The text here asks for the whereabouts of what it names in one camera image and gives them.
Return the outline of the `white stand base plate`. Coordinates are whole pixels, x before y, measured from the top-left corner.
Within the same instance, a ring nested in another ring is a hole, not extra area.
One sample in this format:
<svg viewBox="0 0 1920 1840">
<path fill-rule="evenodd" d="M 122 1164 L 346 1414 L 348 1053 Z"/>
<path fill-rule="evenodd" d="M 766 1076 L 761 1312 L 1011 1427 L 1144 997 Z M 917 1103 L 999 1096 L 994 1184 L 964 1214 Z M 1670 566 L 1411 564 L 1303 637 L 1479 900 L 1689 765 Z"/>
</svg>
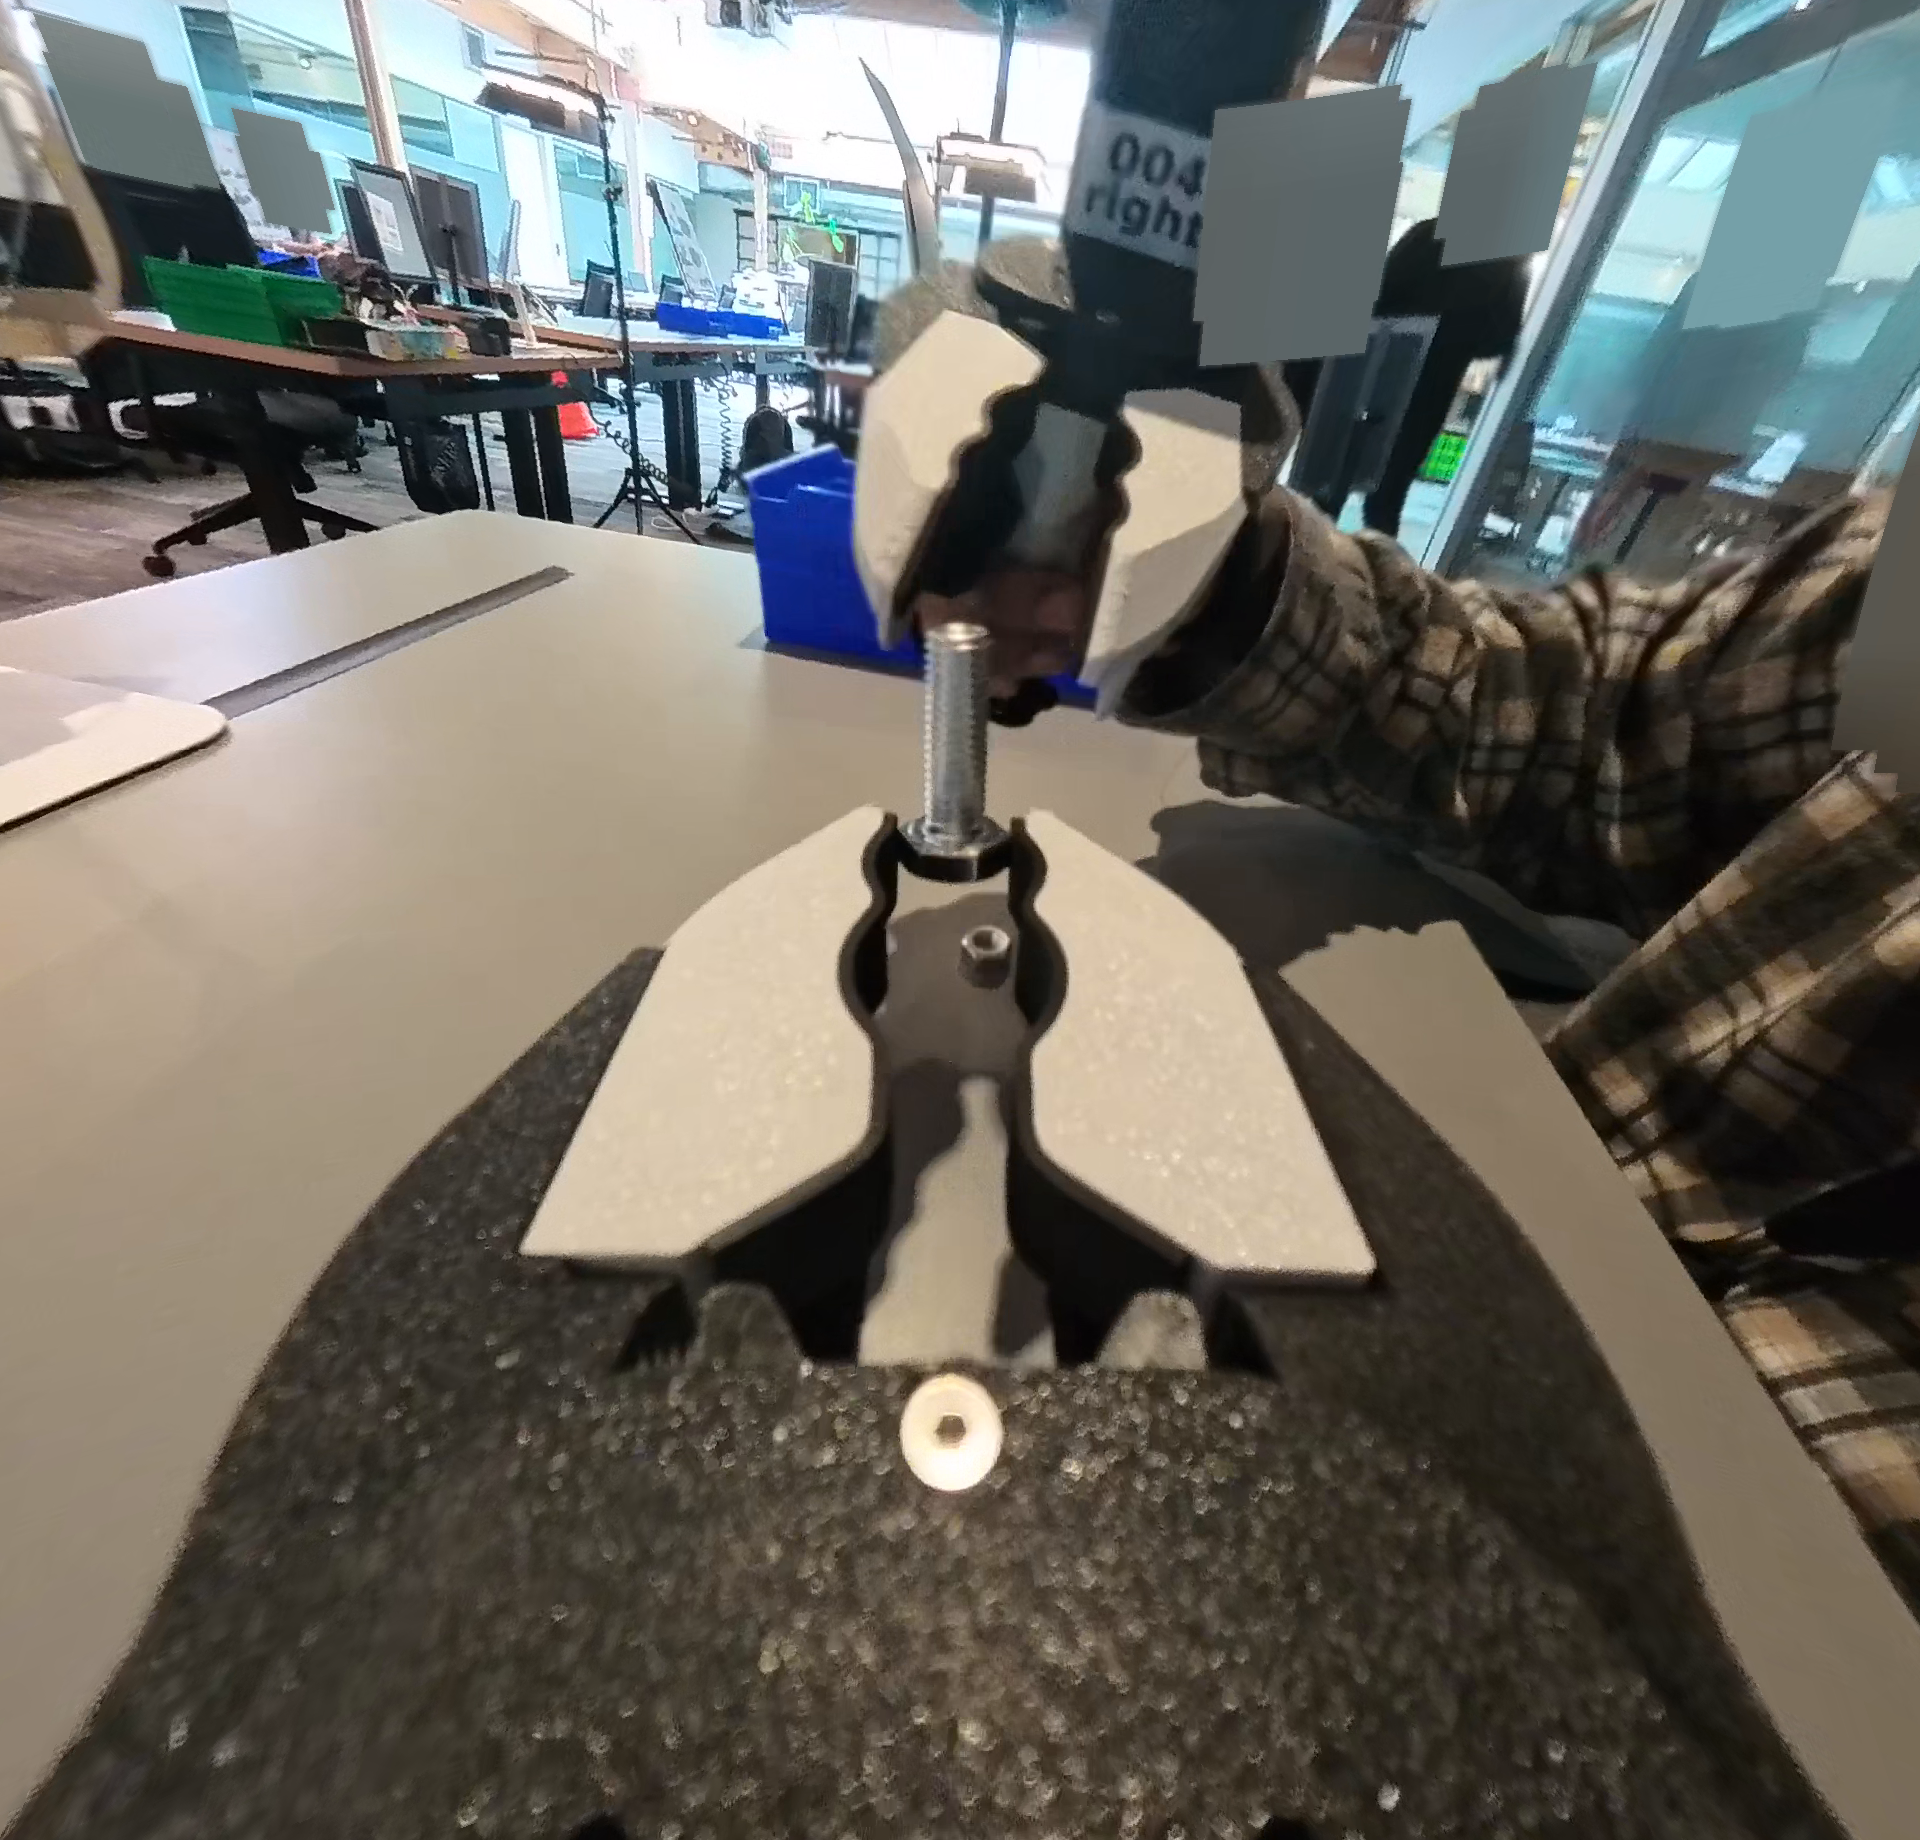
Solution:
<svg viewBox="0 0 1920 1840">
<path fill-rule="evenodd" d="M 2 669 L 2 828 L 195 754 L 227 735 L 210 705 Z"/>
</svg>

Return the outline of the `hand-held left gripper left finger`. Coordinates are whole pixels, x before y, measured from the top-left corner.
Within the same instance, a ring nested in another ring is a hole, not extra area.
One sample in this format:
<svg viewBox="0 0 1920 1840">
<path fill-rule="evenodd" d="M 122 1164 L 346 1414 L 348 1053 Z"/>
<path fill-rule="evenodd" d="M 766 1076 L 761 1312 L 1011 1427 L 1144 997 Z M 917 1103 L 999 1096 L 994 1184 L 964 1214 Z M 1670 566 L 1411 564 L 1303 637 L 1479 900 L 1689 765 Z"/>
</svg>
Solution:
<svg viewBox="0 0 1920 1840">
<path fill-rule="evenodd" d="M 693 1274 L 881 1146 L 856 951 L 895 817 L 860 805 L 732 880 L 660 951 L 521 1254 Z"/>
</svg>

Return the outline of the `green plastic crate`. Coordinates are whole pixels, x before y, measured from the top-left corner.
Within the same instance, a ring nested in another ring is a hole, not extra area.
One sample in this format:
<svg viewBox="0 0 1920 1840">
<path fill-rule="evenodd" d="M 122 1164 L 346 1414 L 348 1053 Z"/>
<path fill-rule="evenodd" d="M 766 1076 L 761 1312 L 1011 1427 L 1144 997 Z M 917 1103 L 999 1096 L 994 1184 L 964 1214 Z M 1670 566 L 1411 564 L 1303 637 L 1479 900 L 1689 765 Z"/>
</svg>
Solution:
<svg viewBox="0 0 1920 1840">
<path fill-rule="evenodd" d="M 165 256 L 144 256 L 139 268 L 153 303 L 177 332 L 265 346 L 306 346 L 311 320 L 346 316 L 341 289 L 324 275 Z"/>
</svg>

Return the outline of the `black office chair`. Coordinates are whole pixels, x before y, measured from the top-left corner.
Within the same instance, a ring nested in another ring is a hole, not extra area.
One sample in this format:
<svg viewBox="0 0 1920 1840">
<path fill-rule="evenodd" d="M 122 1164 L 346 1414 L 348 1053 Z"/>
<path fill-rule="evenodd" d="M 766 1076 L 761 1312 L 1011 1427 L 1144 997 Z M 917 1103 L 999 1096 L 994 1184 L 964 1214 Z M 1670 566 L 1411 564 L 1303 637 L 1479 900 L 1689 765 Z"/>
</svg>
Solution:
<svg viewBox="0 0 1920 1840">
<path fill-rule="evenodd" d="M 318 393 L 267 389 L 258 397 L 218 391 L 185 403 L 147 397 L 122 403 L 117 423 L 170 455 L 206 468 L 231 465 L 246 478 L 238 497 L 218 501 L 157 537 L 141 568 L 155 578 L 177 571 L 175 551 L 203 548 L 223 531 L 260 523 L 270 552 L 306 545 L 306 526 L 326 540 L 372 531 L 372 523 L 313 501 L 318 482 L 308 455 L 341 458 L 360 468 L 360 426 L 341 405 Z"/>
</svg>

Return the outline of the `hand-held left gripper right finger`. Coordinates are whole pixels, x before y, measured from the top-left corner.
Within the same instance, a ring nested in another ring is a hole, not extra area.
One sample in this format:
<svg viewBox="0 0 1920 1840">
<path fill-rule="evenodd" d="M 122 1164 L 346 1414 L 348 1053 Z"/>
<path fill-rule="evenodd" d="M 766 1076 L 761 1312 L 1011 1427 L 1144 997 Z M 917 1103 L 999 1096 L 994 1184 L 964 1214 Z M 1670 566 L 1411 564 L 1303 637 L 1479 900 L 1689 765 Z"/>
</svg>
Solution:
<svg viewBox="0 0 1920 1840">
<path fill-rule="evenodd" d="M 1051 812 L 1013 827 L 1007 904 L 1007 1214 L 1045 1284 L 1367 1284 L 1378 1260 L 1233 944 Z"/>
</svg>

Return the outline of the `silver hex bolt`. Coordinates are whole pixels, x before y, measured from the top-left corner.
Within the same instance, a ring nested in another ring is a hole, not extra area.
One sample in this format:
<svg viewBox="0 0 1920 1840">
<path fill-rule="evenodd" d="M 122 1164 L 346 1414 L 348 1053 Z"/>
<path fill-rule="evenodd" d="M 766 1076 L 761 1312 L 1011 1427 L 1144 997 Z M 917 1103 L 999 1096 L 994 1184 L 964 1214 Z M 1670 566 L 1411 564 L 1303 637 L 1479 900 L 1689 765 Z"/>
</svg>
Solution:
<svg viewBox="0 0 1920 1840">
<path fill-rule="evenodd" d="M 990 815 L 990 631 L 955 620 L 923 635 L 922 805 L 898 825 L 915 875 L 943 885 L 990 878 L 1006 827 Z"/>
</svg>

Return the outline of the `black metal cabinet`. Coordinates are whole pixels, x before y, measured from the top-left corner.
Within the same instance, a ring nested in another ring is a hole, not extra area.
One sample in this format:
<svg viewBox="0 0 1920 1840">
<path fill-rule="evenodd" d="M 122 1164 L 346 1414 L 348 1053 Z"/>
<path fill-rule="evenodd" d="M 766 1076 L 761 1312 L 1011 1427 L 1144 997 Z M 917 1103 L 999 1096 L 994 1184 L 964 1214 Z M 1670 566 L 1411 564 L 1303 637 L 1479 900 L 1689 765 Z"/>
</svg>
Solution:
<svg viewBox="0 0 1920 1840">
<path fill-rule="evenodd" d="M 1328 519 L 1381 484 L 1435 326 L 1435 316 L 1376 319 L 1360 352 L 1323 362 L 1291 484 Z"/>
</svg>

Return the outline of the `person's right forearm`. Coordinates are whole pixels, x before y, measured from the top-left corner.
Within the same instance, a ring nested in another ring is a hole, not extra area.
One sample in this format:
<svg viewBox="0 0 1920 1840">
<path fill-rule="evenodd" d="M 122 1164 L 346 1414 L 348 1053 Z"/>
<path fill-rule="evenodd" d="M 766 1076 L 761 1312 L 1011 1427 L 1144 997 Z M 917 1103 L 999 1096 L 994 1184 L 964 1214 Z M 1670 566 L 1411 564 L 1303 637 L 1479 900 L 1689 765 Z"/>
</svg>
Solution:
<svg viewBox="0 0 1920 1840">
<path fill-rule="evenodd" d="M 1653 933 L 1835 772 L 1841 670 L 1890 493 L 1653 584 L 1449 580 L 1269 493 L 1117 700 L 1275 796 L 1546 914 Z"/>
</svg>

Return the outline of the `blue plastic storage bin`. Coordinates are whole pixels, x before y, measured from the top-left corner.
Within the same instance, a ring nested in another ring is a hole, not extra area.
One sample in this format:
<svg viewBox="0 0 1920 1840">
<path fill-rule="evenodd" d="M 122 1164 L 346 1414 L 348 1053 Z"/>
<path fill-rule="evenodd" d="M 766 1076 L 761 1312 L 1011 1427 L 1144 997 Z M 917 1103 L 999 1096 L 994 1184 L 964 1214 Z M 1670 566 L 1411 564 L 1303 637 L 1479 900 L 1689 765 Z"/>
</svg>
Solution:
<svg viewBox="0 0 1920 1840">
<path fill-rule="evenodd" d="M 861 670 L 919 675 L 915 635 L 886 646 L 856 571 L 856 465 L 834 443 L 748 475 L 766 646 Z"/>
</svg>

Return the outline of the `person's right hand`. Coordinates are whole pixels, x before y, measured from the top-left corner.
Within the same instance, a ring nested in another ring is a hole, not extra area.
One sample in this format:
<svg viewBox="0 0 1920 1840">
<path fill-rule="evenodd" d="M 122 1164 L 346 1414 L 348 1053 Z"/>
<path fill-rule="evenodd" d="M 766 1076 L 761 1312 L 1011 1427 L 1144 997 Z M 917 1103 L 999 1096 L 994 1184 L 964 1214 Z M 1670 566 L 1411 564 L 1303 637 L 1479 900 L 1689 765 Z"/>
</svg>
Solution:
<svg viewBox="0 0 1920 1840">
<path fill-rule="evenodd" d="M 990 719 L 1023 729 L 1084 694 L 1090 624 L 1086 580 L 1048 569 L 990 573 L 967 597 L 964 616 L 987 631 Z"/>
</svg>

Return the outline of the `curved grey banner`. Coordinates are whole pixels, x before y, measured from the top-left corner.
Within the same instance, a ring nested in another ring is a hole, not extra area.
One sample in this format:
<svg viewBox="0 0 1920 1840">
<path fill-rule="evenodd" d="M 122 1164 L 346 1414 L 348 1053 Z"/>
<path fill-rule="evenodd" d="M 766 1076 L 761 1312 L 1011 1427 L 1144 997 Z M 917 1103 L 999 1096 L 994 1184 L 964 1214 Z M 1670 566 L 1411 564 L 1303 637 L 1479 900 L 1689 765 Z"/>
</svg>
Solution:
<svg viewBox="0 0 1920 1840">
<path fill-rule="evenodd" d="M 860 69 L 875 92 L 878 112 L 901 154 L 903 207 L 912 275 L 923 275 L 943 258 L 938 194 L 923 168 L 919 149 L 901 117 L 901 108 L 875 66 L 861 56 Z"/>
</svg>

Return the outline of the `wooden office desk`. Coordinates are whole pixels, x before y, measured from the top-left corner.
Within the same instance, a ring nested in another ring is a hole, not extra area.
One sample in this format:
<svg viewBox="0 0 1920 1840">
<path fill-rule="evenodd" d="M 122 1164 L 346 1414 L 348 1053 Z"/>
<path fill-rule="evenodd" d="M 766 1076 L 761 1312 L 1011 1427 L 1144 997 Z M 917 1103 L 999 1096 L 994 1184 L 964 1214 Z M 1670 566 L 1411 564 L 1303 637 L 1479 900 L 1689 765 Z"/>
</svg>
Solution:
<svg viewBox="0 0 1920 1840">
<path fill-rule="evenodd" d="M 574 505 L 559 411 L 585 400 L 594 374 L 613 368 L 616 360 L 602 346 L 383 360 L 116 319 L 79 364 L 109 399 L 192 393 L 210 400 L 246 482 L 250 519 L 260 520 L 270 552 L 286 554 L 306 548 L 316 526 L 326 537 L 342 537 L 368 531 L 368 524 L 318 508 L 298 485 L 298 461 L 270 441 L 270 391 L 321 397 L 396 429 L 495 415 L 508 437 L 517 514 L 571 524 Z"/>
</svg>

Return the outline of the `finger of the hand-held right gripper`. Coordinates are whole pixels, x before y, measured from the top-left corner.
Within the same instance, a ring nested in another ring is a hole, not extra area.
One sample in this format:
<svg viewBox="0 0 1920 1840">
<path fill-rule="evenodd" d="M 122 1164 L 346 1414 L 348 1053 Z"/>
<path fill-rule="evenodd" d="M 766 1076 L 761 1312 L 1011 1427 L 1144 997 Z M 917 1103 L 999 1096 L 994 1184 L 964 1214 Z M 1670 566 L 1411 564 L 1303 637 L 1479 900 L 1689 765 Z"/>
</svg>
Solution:
<svg viewBox="0 0 1920 1840">
<path fill-rule="evenodd" d="M 1032 388 L 1044 356 L 990 319 L 940 315 L 864 397 L 856 451 L 856 571 L 877 637 L 895 643 L 964 455 L 997 403 Z"/>
<path fill-rule="evenodd" d="M 1127 397 L 1137 455 L 1097 568 L 1081 682 L 1117 711 L 1149 656 L 1180 628 L 1245 523 L 1241 408 L 1192 388 Z"/>
</svg>

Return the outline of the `black desktop monitor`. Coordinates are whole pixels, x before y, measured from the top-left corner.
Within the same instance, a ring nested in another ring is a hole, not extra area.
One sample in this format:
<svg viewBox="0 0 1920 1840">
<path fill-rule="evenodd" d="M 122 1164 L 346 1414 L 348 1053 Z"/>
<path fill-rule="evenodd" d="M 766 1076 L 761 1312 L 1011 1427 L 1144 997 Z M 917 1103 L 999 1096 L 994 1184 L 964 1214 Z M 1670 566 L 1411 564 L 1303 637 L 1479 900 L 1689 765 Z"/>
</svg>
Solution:
<svg viewBox="0 0 1920 1840">
<path fill-rule="evenodd" d="M 360 158 L 348 166 L 354 205 L 360 210 L 349 214 L 355 245 L 366 244 L 363 254 L 376 258 L 396 283 L 431 285 L 435 266 L 407 173 Z"/>
<path fill-rule="evenodd" d="M 437 281 L 452 289 L 493 283 L 478 189 L 431 168 L 414 168 L 420 234 Z"/>
</svg>

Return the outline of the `studio light panel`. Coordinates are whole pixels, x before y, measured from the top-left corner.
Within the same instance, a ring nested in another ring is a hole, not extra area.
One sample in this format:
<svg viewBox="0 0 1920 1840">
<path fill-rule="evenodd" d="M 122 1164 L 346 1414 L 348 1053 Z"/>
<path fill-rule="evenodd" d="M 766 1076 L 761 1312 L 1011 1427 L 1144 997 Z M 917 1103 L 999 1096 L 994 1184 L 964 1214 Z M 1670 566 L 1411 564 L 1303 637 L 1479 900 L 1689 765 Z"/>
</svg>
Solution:
<svg viewBox="0 0 1920 1840">
<path fill-rule="evenodd" d="M 1041 147 L 992 141 L 949 131 L 932 146 L 932 199 L 937 205 L 964 197 L 1039 203 L 1048 187 Z"/>
</svg>

